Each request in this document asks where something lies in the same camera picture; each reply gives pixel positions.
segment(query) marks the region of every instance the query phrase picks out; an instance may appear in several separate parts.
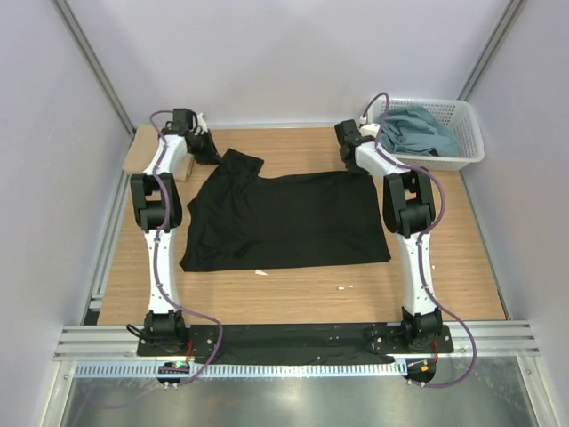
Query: wooden tabletop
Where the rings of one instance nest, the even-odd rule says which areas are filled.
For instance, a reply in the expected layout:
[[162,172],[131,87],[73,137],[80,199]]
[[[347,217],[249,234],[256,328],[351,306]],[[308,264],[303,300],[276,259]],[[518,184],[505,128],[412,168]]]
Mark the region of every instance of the wooden tabletop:
[[[232,148],[264,159],[260,176],[266,178],[344,169],[333,129],[215,131],[213,138],[220,153]],[[267,276],[253,270],[183,272],[178,262],[186,247],[190,220],[186,205],[214,167],[194,165],[189,180],[177,182],[184,219],[175,261],[183,305],[224,324],[400,320],[403,275],[397,243],[387,231],[390,262],[266,270]],[[430,243],[437,298],[466,320],[504,319],[461,177],[452,172],[435,174],[447,199],[445,217],[433,230]],[[381,206],[381,184],[375,183]],[[434,191],[438,207],[438,193]],[[149,283],[148,252],[129,196],[99,324],[142,324],[148,311]],[[206,323],[199,318],[186,317],[186,321]]]

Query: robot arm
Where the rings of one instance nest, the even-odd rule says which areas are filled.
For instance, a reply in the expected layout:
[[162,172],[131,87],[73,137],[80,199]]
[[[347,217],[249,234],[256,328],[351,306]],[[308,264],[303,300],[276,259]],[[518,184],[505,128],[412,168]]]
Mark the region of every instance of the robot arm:
[[[181,224],[182,208],[176,189],[173,172],[187,153],[194,155],[199,164],[218,164],[220,156],[213,144],[211,133],[203,115],[197,115],[188,109],[175,109],[172,121],[162,130],[164,139],[158,139],[158,150],[150,165],[143,173],[131,177],[132,204],[137,224],[144,231],[150,264],[150,303],[144,319],[143,336],[140,338],[138,355],[156,356],[183,351],[188,341],[188,331],[179,310],[167,302],[157,284],[162,284],[162,291],[169,295],[172,302],[180,305],[180,297],[175,277],[175,242],[177,228]],[[166,197],[161,191],[155,174],[164,184]],[[153,193],[160,193],[160,199],[149,199]],[[164,221],[169,206],[168,227],[160,230],[159,244],[155,241],[156,231]]]
[[[360,129],[360,133],[363,136],[372,136],[375,140],[375,135],[377,134],[378,130],[379,127],[377,125],[367,125]],[[376,149],[381,150],[382,154],[385,157],[391,159],[392,162],[388,162],[384,157],[380,156]],[[399,232],[397,224],[394,224],[397,214],[395,212],[396,208],[394,205],[397,204],[399,206],[406,207],[407,201],[405,200],[405,190],[410,189],[410,187],[413,185],[413,182],[410,182],[411,186],[409,186],[409,188],[405,188],[405,177],[409,175],[409,178],[411,178],[411,180],[421,180],[421,178],[418,178],[416,176],[412,177],[411,175],[416,175],[416,173],[410,172],[409,170],[398,166],[399,162],[393,156],[391,156],[391,154],[389,154],[381,145],[376,148],[375,142],[366,142],[356,148],[356,164],[362,169],[365,169],[371,176],[379,180],[383,180],[384,185],[387,186],[386,189],[389,191],[387,195],[385,192],[383,195],[384,218],[388,230],[392,233],[396,233],[395,238],[399,245],[399,253],[401,255],[401,263],[405,280],[405,295],[403,300],[404,309],[412,315],[432,313],[435,311],[437,306],[430,300],[430,298],[427,297],[427,294],[423,289],[421,275],[419,273],[419,256],[417,255],[417,251],[421,250],[421,259],[423,263],[423,271],[425,274],[427,287],[429,291],[434,295],[435,292],[433,290],[429,259],[430,234],[425,234],[421,240],[422,245],[417,246],[417,237],[421,230],[411,232],[409,222],[405,221],[404,215],[401,215],[404,216],[401,219],[402,223],[400,224],[402,232]],[[421,207],[427,207],[424,212],[424,218],[428,220],[422,224],[426,228],[430,225],[430,222],[428,223],[428,221],[432,222],[435,216],[430,184],[427,189],[418,188],[414,192],[420,193],[420,195],[423,197],[426,193],[430,194],[430,203],[424,204],[421,201]]]
[[[369,173],[383,180],[383,220],[387,229],[396,234],[405,278],[400,331],[409,350],[425,349],[442,334],[444,328],[440,309],[425,291],[426,287],[435,294],[429,260],[429,234],[423,233],[421,245],[417,245],[419,234],[435,220],[429,177],[405,168],[381,145],[376,147],[378,125],[365,125],[358,129],[354,120],[348,120],[337,124],[334,129],[340,143],[341,159],[348,170]],[[405,197],[406,192],[414,194],[414,198]],[[419,250],[424,284],[419,268]],[[369,334],[381,337],[389,333],[378,327]]]

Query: white basket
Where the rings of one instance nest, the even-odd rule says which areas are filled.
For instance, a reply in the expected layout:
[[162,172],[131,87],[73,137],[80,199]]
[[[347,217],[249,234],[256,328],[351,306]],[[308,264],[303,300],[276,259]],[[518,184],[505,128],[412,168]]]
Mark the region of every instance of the white basket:
[[[411,154],[394,154],[402,162],[413,166],[424,166],[428,169],[442,171],[458,171],[471,163],[479,162],[484,158],[484,143],[478,126],[474,109],[464,101],[446,100],[415,100],[395,99],[389,100],[389,109],[407,107],[409,105],[423,106],[441,125],[450,128],[459,140],[458,157],[430,157]],[[385,111],[385,100],[380,99],[373,103],[368,111],[370,121]]]

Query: black cloth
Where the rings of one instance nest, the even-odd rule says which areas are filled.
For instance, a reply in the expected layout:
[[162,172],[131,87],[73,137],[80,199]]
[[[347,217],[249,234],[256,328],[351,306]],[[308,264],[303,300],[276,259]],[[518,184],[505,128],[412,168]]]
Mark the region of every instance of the black cloth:
[[192,200],[184,271],[386,262],[370,176],[260,178],[263,160],[229,149]]

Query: purple cable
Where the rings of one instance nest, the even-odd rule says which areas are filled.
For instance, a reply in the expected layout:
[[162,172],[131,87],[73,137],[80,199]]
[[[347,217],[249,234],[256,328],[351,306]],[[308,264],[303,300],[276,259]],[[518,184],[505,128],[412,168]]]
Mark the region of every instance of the purple cable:
[[[375,95],[373,97],[373,99],[367,104],[367,106],[365,107],[364,110],[364,114],[362,115],[362,117],[367,117],[367,110],[373,105],[373,103],[380,98],[381,96],[385,97],[385,111],[383,112],[383,114],[381,115],[381,120],[380,120],[380,129],[377,132],[377,135],[375,136],[375,150],[377,151],[377,153],[380,155],[380,157],[382,159],[384,159],[386,162],[388,162],[390,165],[393,165],[395,167],[400,167],[402,169],[407,169],[409,171],[414,171],[416,173],[422,173],[424,175],[427,175],[437,186],[438,192],[440,194],[441,197],[441,208],[440,211],[438,213],[437,218],[435,218],[435,220],[426,228],[424,229],[421,233],[419,233],[419,236],[417,236],[417,246],[421,246],[422,245],[422,239],[423,236],[425,236],[427,233],[430,233],[430,231],[432,229],[434,229],[443,219],[443,215],[445,214],[445,209],[446,209],[446,197],[445,197],[445,191],[443,190],[443,185],[441,184],[441,182],[437,179],[437,177],[435,177],[435,175],[433,175],[431,172],[426,171],[425,169],[421,169],[420,167],[415,167],[415,166],[410,166],[410,165],[402,165],[397,163],[396,161],[394,161],[393,159],[391,159],[389,156],[386,156],[385,153],[383,152],[382,149],[380,149],[380,145],[381,145],[381,131],[383,130],[383,126],[385,125],[385,120],[387,118],[388,115],[388,111],[389,111],[389,95],[385,92],[379,93],[377,95]],[[430,389],[443,389],[445,387],[451,387],[453,385],[462,383],[472,372],[472,370],[474,369],[474,365],[477,363],[477,345],[476,342],[474,341],[474,336],[472,336],[472,333],[470,332],[469,327],[466,325],[466,323],[464,323],[464,321],[462,319],[460,319],[456,314],[454,314],[453,312],[451,312],[450,310],[448,310],[445,306],[443,306],[443,304],[441,304],[437,298],[435,298],[435,296],[430,292],[429,288],[428,288],[428,284],[427,284],[427,279],[425,279],[425,270],[423,269],[423,254],[421,250],[417,251],[417,255],[419,258],[419,275],[421,276],[421,282],[422,282],[422,289],[425,290],[425,293],[427,294],[427,296],[429,297],[429,299],[443,312],[445,312],[446,314],[448,314],[451,318],[453,318],[454,320],[456,320],[463,328],[464,331],[466,332],[466,334],[469,336],[470,339],[470,343],[472,344],[472,360],[470,361],[470,365],[468,367],[468,369],[466,370],[466,372],[459,378],[457,378],[456,380],[450,381],[449,383],[440,383],[440,384],[425,384],[424,387],[430,388]],[[413,381],[414,384],[416,385],[421,385],[421,383]]]
[[[158,183],[158,187],[160,187],[160,192],[162,193],[162,197],[164,198],[164,204],[165,204],[164,222],[162,222],[162,224],[160,224],[160,226],[158,226],[158,228],[156,229],[155,237],[154,237],[154,258],[153,258],[154,269],[153,269],[153,273],[154,273],[154,279],[156,281],[156,287],[158,288],[158,291],[160,292],[162,297],[170,305],[172,305],[174,309],[181,310],[185,313],[188,313],[192,316],[196,316],[198,318],[203,318],[205,320],[209,320],[209,321],[215,323],[220,330],[219,336],[217,338],[217,342],[215,343],[215,346],[213,347],[213,351],[212,351],[212,354],[210,354],[210,357],[196,371],[195,374],[191,375],[189,378],[187,378],[183,381],[180,381],[178,383],[179,386],[182,386],[182,385],[186,385],[186,384],[190,384],[190,383],[194,382],[197,379],[197,377],[199,375],[201,375],[204,372],[204,370],[212,363],[212,361],[215,358],[215,356],[218,352],[218,349],[220,348],[220,345],[221,345],[221,339],[223,337],[223,325],[216,318],[212,318],[212,317],[207,316],[205,314],[198,313],[197,311],[187,309],[186,307],[183,307],[183,306],[175,303],[174,301],[172,301],[170,296],[163,289],[164,285],[162,285],[162,283],[160,283],[160,277],[158,274],[158,247],[160,246],[160,231],[165,230],[168,227],[168,225],[170,224],[170,211],[172,208],[171,204],[170,204],[170,198],[168,197],[168,190],[167,190],[166,186],[164,185],[164,182],[160,178],[160,175],[157,174],[158,168],[160,167],[160,164],[162,163],[162,160],[164,159],[164,156],[166,155],[166,151],[168,150],[168,144],[166,142],[166,138],[165,138],[164,134],[162,133],[162,131],[160,130],[160,128],[154,122],[154,117],[157,116],[158,114],[163,114],[163,113],[172,113],[172,112],[168,109],[161,109],[159,111],[155,111],[154,113],[152,113],[150,115],[150,123],[152,124],[152,126],[154,127],[154,129],[156,130],[156,132],[158,133],[160,139],[162,140],[162,142],[164,144],[163,149],[160,152],[160,156],[158,156],[156,164],[152,168],[152,176],[155,178],[156,182]],[[157,390],[159,388],[160,387],[157,386],[156,388],[146,389],[142,393],[140,393],[139,395],[135,396],[134,398],[127,400],[125,403],[119,403],[119,404],[115,404],[115,405],[110,405],[110,404],[101,403],[99,401],[95,401],[92,398],[93,389],[85,390],[84,400],[81,403],[81,405],[79,406],[79,408],[76,412],[76,415],[73,418],[73,422],[70,425],[71,425],[71,427],[75,427],[75,425],[79,421],[79,417],[81,416],[81,414],[84,411],[84,407],[85,407],[87,402],[89,402],[91,405],[94,405],[94,406],[102,408],[102,409],[121,409],[123,407],[128,407],[134,401],[136,401],[140,398],[143,398],[144,396],[148,395],[152,391]]]

